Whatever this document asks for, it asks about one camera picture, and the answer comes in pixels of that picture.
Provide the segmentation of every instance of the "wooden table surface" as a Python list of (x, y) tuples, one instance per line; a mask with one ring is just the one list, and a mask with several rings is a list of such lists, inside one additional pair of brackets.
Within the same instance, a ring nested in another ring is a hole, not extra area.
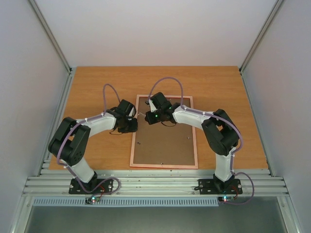
[[(237, 67), (78, 67), (64, 117), (85, 118), (104, 109), (102, 88), (112, 84), (121, 99), (136, 102), (137, 94), (148, 94), (154, 83), (166, 76), (179, 79), (184, 95), (193, 96), (195, 109), (224, 109), (244, 138), (236, 154), (234, 168), (267, 168), (257, 128)], [(154, 90), (165, 95), (180, 95), (173, 80), (160, 82)], [(107, 107), (118, 105), (114, 92), (106, 89)], [(199, 169), (214, 169), (215, 154), (202, 130), (196, 129)], [(93, 169), (136, 169), (129, 166), (132, 134), (110, 135), (108, 131), (91, 137), (85, 158)], [(53, 156), (50, 169), (63, 169)]]

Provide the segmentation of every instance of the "black mounting bracket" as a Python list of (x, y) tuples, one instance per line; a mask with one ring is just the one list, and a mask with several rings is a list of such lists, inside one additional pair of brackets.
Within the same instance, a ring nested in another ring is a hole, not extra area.
[(241, 181), (239, 179), (233, 179), (230, 183), (230, 185), (224, 190), (223, 193), (220, 193), (218, 189), (215, 186), (215, 180), (214, 179), (199, 179), (198, 180), (198, 186), (194, 188), (194, 190), (199, 190), (200, 195), (215, 195), (215, 194), (242, 194), (242, 186)]
[[(95, 186), (97, 186), (103, 180), (104, 179), (96, 179)], [(104, 193), (110, 193), (113, 189), (113, 179), (103, 182), (101, 184), (101, 186), (104, 188)], [(98, 187), (93, 192), (87, 193), (81, 188), (80, 184), (78, 183), (78, 181), (76, 179), (72, 179), (70, 182), (69, 194), (83, 194), (83, 195), (85, 195), (85, 194), (95, 194), (95, 193), (101, 193), (101, 192), (102, 192), (102, 188)]]

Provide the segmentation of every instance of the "black wire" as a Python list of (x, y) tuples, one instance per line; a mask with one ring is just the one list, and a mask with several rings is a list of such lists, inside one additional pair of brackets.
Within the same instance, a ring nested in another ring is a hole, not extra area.
[(111, 135), (121, 135), (121, 134), (124, 134), (124, 133), (112, 133), (116, 130), (117, 128), (115, 128), (113, 131), (110, 131), (109, 134)]
[(166, 124), (163, 123), (163, 121), (161, 121), (161, 124), (166, 126), (166, 127), (174, 127), (176, 125), (176, 123), (174, 125), (166, 125)]

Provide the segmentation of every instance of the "white wall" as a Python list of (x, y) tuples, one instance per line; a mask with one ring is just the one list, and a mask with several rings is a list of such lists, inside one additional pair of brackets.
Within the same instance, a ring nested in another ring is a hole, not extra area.
[(0, 7), (0, 232), (36, 175), (66, 70), (26, 0)]
[(275, 0), (37, 0), (75, 66), (241, 66)]
[(245, 71), (267, 154), (310, 232), (311, 1), (286, 0)]

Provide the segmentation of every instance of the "metal panel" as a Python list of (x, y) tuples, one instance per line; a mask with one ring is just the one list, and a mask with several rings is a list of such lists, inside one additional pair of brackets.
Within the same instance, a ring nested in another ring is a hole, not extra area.
[(311, 229), (311, 1), (287, 0), (244, 71), (273, 173), (283, 176), (305, 232)]
[(67, 70), (26, 0), (0, 7), (0, 232), (38, 173)]
[(219, 207), (34, 206), (26, 233), (285, 233), (276, 198)]

